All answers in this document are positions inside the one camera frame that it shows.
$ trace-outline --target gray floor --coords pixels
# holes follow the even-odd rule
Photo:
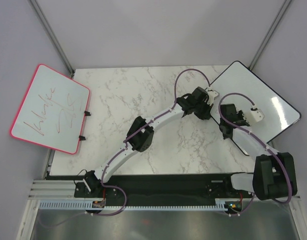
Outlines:
[[[40,210],[46,225],[78,213]],[[240,217],[208,211],[124,211],[116,216],[81,215],[46,229],[36,224],[37,240],[297,240],[288,208],[254,202]]]

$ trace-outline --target white wall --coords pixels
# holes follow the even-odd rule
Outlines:
[[[284,0],[37,0],[73,68],[249,65]]]
[[[9,136],[34,70],[45,63],[68,74],[26,0],[0,1],[0,240],[16,237],[33,179],[47,150]]]
[[[275,142],[294,157],[307,210],[307,0],[292,3],[254,72],[302,113],[302,119]]]

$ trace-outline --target marble tabletop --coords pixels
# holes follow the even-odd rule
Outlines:
[[[174,101],[174,84],[184,69],[197,68],[213,81],[226,68],[170,66],[77,69],[74,80],[91,90],[83,135],[77,154],[54,154],[51,176],[77,175],[93,170],[117,152],[137,116],[152,116]],[[178,81],[177,94],[207,87],[198,72],[186,72]],[[154,133],[148,150],[129,159],[115,174],[194,174],[253,172],[255,162],[231,140],[223,140],[217,123],[191,114]]]

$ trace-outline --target red frame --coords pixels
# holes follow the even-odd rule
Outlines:
[[[90,93],[91,93],[91,91],[90,91],[90,89],[89,89],[87,86],[82,85],[81,83],[79,83],[79,82],[77,82],[77,81],[75,81],[75,80],[73,80],[73,79],[70,79],[70,78],[67,77],[66,75],[64,75],[64,74],[62,74],[61,72],[59,72],[59,71],[57,71],[57,70],[51,68],[50,66],[47,66],[47,65],[45,65],[45,64],[43,64],[43,63],[38,64],[38,66],[36,67],[36,69],[35,69],[35,71],[34,71],[34,74],[33,74],[33,76],[32,76],[32,79],[31,79],[31,81],[30,81],[30,83],[29,83],[29,86],[28,86],[28,88],[27,88],[27,90],[26,90],[26,92],[25,92],[25,94],[24,94],[24,96],[23,96],[23,99],[22,99],[21,104],[20,104],[20,106],[19,106],[19,108],[18,108],[18,111],[17,111],[17,113],[16,113],[16,115],[15,115],[15,117],[14,117],[14,120],[13,120],[13,122],[12,122],[11,128],[10,128],[10,130],[9,130],[9,134],[10,134],[13,138],[15,138],[15,139],[19,139],[19,140],[22,140],[22,141],[25,141],[25,142],[28,142],[28,143],[32,143],[32,144],[38,145],[38,146],[43,146],[43,147],[47,147],[47,148],[49,148],[49,149],[53,149],[53,150],[57,150],[57,151],[60,151],[60,152],[63,152],[63,153],[67,153],[67,154],[74,155],[74,154],[76,154],[76,153],[78,152],[80,140],[78,140],[76,151],[75,151],[74,153],[71,153],[71,152],[63,151],[63,150],[60,150],[60,149],[57,149],[57,148],[53,148],[53,147],[50,147],[50,146],[47,146],[47,145],[42,145],[42,144],[37,143],[37,142],[33,142],[33,141],[26,140],[26,139],[22,139],[22,138],[19,138],[19,137],[14,136],[14,135],[12,134],[12,130],[13,130],[14,126],[15,126],[15,123],[16,123],[16,120],[17,120],[17,118],[18,118],[18,116],[19,116],[20,110],[22,109],[22,107],[23,107],[23,105],[24,105],[24,102],[25,102],[25,99],[26,99],[27,94],[28,94],[28,92],[29,92],[29,89],[30,89],[30,87],[31,87],[32,84],[33,84],[33,81],[34,81],[34,79],[35,79],[35,76],[36,76],[37,71],[38,71],[38,69],[39,69],[40,66],[45,66],[45,67],[47,67],[47,68],[49,68],[49,69],[51,69],[51,70],[53,70],[53,71],[55,71],[55,72],[61,74],[62,76],[66,77],[67,79],[69,79],[69,80],[71,80],[71,81],[74,81],[75,83],[77,83],[77,84],[79,84],[79,85],[85,87],[86,89],[88,89],[89,94],[88,94],[88,100],[87,100],[87,104],[86,104],[86,106],[85,106],[85,110],[87,110],[87,107],[89,106]],[[82,134],[82,131],[83,131],[84,122],[85,122],[85,117],[86,117],[86,116],[84,116],[84,117],[83,117],[83,120],[82,120],[81,129],[80,129],[80,135]]]

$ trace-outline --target white marble surface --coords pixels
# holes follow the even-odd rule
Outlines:
[[[75,155],[56,151],[50,175],[76,175],[99,167],[119,149],[137,116],[154,115],[174,101],[177,75],[191,66],[78,69],[74,80],[91,90],[89,111]],[[227,66],[194,66],[213,81]],[[197,72],[183,74],[181,96],[207,87]],[[116,174],[222,173],[254,170],[254,161],[223,140],[213,119],[185,116],[156,132],[148,150],[129,159]]]

